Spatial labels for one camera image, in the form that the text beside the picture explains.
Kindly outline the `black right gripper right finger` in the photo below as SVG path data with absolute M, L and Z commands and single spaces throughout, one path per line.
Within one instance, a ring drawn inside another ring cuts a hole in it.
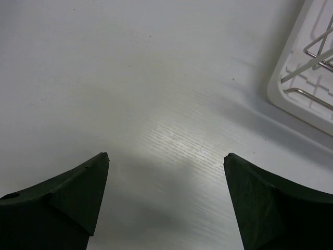
M 224 158 L 224 171 L 244 249 L 332 249 L 332 194 L 234 153 Z

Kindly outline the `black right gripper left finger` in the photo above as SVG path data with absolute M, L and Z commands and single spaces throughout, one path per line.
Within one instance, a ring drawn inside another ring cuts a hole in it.
M 86 249 L 109 170 L 107 153 L 1 197 L 1 249 Z

